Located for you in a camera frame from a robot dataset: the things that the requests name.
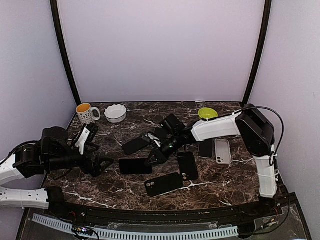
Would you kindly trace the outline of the black phone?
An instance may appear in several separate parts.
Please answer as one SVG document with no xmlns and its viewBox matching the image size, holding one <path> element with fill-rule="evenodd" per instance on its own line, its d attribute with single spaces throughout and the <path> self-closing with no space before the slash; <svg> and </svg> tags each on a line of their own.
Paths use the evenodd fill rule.
<svg viewBox="0 0 320 240">
<path fill-rule="evenodd" d="M 122 149 L 124 154 L 129 156 L 149 145 L 150 142 L 144 136 L 140 136 L 122 145 Z"/>
<path fill-rule="evenodd" d="M 151 166 L 145 165 L 145 158 L 120 159 L 119 169 L 123 175 L 148 175 L 153 173 Z"/>
</svg>

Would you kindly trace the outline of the black silicone phone case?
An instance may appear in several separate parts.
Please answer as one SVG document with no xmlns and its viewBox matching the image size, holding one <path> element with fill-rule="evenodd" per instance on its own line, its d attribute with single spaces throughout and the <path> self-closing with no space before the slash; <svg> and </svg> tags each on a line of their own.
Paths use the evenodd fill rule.
<svg viewBox="0 0 320 240">
<path fill-rule="evenodd" d="M 195 157 L 192 152 L 178 152 L 177 161 L 179 173 L 183 181 L 193 181 L 199 178 Z"/>
</svg>

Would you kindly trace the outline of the white silicone phone case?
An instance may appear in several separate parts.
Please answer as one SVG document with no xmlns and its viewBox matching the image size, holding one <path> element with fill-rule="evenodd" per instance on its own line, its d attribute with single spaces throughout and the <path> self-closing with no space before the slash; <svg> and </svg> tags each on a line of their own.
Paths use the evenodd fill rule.
<svg viewBox="0 0 320 240">
<path fill-rule="evenodd" d="M 229 141 L 226 139 L 215 139 L 214 147 L 216 163 L 219 165 L 231 165 L 232 155 Z"/>
</svg>

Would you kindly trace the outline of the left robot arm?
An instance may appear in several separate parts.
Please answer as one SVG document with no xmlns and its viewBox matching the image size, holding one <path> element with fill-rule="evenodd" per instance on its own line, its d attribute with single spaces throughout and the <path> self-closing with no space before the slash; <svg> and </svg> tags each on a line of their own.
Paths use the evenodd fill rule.
<svg viewBox="0 0 320 240">
<path fill-rule="evenodd" d="M 100 176 L 114 160 L 95 155 L 99 146 L 92 141 L 97 132 L 96 124 L 84 124 L 72 142 L 68 143 L 68 131 L 54 126 L 45 128 L 40 140 L 26 141 L 16 146 L 0 163 L 0 205 L 52 210 L 58 217 L 67 218 L 71 208 L 65 203 L 60 187 L 25 190 L 9 189 L 4 185 L 52 171 L 71 171 L 74 168 L 94 178 Z"/>
</svg>

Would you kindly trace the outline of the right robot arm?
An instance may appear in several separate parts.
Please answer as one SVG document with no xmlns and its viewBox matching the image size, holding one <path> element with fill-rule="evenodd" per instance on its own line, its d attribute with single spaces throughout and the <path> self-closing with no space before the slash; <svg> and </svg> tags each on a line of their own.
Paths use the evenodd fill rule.
<svg viewBox="0 0 320 240">
<path fill-rule="evenodd" d="M 266 217 L 275 208 L 272 198 L 278 191 L 277 156 L 281 141 L 275 139 L 275 127 L 263 111 L 280 116 L 269 107 L 253 104 L 246 104 L 243 108 L 224 115 L 200 117 L 189 125 L 184 124 L 175 114 L 170 114 L 160 122 L 168 138 L 158 141 L 158 145 L 148 155 L 145 165 L 162 165 L 187 145 L 211 140 L 214 152 L 217 153 L 219 141 L 240 140 L 244 151 L 254 160 L 259 195 L 263 198 L 255 205 L 255 213 Z"/>
</svg>

